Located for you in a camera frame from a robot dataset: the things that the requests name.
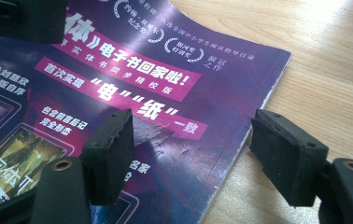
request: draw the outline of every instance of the table surface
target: table surface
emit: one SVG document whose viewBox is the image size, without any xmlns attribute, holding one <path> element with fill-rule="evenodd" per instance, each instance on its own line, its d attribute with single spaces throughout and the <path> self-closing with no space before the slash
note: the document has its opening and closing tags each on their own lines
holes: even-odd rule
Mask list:
<svg viewBox="0 0 353 224">
<path fill-rule="evenodd" d="M 353 159 L 353 0 L 171 0 L 227 35 L 291 51 L 267 109 Z M 289 207 L 247 147 L 210 206 L 207 223 L 317 223 L 313 208 Z"/>
</svg>

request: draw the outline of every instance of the magazine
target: magazine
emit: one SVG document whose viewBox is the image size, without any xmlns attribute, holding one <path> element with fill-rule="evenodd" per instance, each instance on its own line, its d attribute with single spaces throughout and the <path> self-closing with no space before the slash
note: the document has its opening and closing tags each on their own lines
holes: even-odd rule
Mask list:
<svg viewBox="0 0 353 224">
<path fill-rule="evenodd" d="M 290 52 L 207 29 L 166 0 L 69 1 L 64 33 L 56 45 L 0 36 L 0 203 L 131 108 L 125 187 L 92 222 L 199 222 Z"/>
</svg>

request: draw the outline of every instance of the wooden table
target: wooden table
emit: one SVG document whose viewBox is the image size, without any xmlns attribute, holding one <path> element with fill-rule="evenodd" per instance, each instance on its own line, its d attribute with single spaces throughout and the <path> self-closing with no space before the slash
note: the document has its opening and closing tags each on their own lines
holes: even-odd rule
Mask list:
<svg viewBox="0 0 353 224">
<path fill-rule="evenodd" d="M 291 51 L 268 106 L 353 159 L 353 0 L 171 0 L 224 34 Z M 316 223 L 314 208 L 292 208 L 244 148 L 204 223 Z"/>
</svg>

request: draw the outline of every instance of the purple magazine cover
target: purple magazine cover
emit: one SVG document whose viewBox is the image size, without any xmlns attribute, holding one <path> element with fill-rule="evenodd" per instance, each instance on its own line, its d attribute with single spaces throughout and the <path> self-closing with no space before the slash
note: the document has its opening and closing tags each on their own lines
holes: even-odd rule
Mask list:
<svg viewBox="0 0 353 224">
<path fill-rule="evenodd" d="M 93 223 L 197 223 L 291 54 L 211 31 L 165 0 L 69 1 L 62 44 L 0 37 L 0 203 L 131 108 L 136 152 Z"/>
</svg>

